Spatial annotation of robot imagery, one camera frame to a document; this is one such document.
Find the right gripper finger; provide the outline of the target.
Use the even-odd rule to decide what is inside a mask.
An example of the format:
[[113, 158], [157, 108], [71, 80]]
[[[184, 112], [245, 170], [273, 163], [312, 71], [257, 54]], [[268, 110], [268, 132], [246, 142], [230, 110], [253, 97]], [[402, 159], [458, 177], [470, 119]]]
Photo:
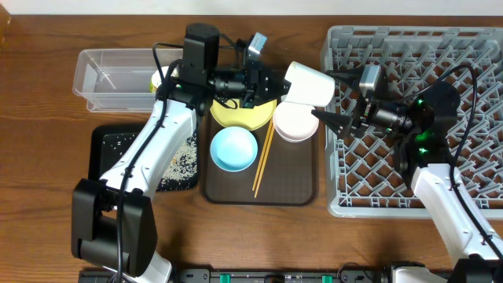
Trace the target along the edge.
[[338, 138], [346, 138], [351, 134], [353, 117], [334, 112], [312, 110], [311, 114], [322, 121]]
[[325, 74], [351, 89], [358, 89], [363, 72], [364, 68], [358, 67], [347, 70], [327, 70]]

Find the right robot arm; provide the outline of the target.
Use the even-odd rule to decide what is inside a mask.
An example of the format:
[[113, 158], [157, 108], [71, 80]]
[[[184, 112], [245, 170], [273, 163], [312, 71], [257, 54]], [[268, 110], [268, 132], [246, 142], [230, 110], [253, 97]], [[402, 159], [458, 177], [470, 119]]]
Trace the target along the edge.
[[466, 190], [457, 160], [446, 139], [457, 123], [461, 96], [446, 81], [459, 66], [445, 71], [425, 89], [393, 98], [385, 71], [376, 65], [334, 71], [327, 76], [359, 93], [352, 115], [312, 113], [339, 138], [360, 138], [376, 127], [395, 138], [393, 165], [433, 220], [453, 260], [449, 277], [417, 263], [388, 267], [382, 282], [500, 282], [502, 239]]

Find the light blue bowl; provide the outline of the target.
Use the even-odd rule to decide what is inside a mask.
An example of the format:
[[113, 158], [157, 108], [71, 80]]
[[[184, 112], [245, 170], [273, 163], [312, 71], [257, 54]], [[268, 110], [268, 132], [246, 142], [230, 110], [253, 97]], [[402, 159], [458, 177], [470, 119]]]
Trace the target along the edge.
[[243, 171], [255, 162], [257, 155], [258, 142], [251, 131], [243, 127], [224, 128], [211, 140], [211, 159], [224, 171]]

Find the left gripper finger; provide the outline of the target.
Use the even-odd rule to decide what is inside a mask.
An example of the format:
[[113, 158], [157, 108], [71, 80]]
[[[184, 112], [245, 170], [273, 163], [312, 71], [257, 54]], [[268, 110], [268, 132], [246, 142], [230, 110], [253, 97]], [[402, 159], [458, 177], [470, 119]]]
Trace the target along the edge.
[[288, 96], [291, 83], [286, 79], [274, 80], [270, 84], [270, 96], [277, 101], [284, 101]]
[[266, 69], [264, 72], [268, 80], [274, 81], [283, 81], [286, 75], [286, 71], [280, 69]]

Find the white cup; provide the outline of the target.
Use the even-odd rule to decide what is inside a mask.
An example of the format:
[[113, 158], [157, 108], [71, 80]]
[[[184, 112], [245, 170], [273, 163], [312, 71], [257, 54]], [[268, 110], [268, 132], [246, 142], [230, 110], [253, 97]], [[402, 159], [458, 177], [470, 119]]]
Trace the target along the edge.
[[333, 77], [296, 61], [288, 66], [285, 79], [291, 86], [282, 101], [301, 105], [325, 107], [332, 100], [336, 88]]

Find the white paper waste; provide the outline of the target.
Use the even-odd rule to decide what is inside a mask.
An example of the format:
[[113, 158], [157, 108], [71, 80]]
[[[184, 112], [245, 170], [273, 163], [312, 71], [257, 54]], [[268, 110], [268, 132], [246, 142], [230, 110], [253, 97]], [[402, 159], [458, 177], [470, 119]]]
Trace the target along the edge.
[[[171, 73], [171, 77], [173, 78], [177, 78], [178, 77], [178, 67], [176, 67], [174, 69], [174, 71]], [[158, 89], [158, 87], [161, 85], [162, 83], [162, 79], [160, 77], [160, 72], [159, 71], [155, 71], [153, 74], [152, 74], [152, 77], [151, 77], [151, 80], [150, 80], [150, 84], [149, 84], [149, 90], [151, 93], [155, 93]]]

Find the rice leftovers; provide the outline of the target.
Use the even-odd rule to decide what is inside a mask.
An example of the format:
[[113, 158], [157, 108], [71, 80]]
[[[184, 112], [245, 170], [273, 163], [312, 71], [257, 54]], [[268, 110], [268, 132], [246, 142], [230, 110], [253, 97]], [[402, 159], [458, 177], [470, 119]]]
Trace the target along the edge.
[[[98, 177], [110, 169], [129, 149], [138, 133], [106, 134], [102, 138]], [[175, 153], [168, 169], [163, 173], [157, 190], [176, 191], [192, 189], [198, 182], [198, 133], [195, 132]]]

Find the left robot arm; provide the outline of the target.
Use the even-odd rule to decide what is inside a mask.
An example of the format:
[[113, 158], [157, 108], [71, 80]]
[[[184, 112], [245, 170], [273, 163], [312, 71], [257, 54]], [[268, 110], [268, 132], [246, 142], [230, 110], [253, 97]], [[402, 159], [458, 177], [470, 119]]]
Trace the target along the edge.
[[166, 282], [172, 266], [156, 251], [152, 202], [169, 163], [214, 103], [254, 108], [277, 100], [290, 82], [259, 59], [266, 36], [231, 42], [237, 65], [218, 65], [223, 33], [190, 24], [182, 56], [159, 68], [149, 120], [100, 179], [80, 180], [72, 195], [74, 257], [111, 271], [112, 282]]

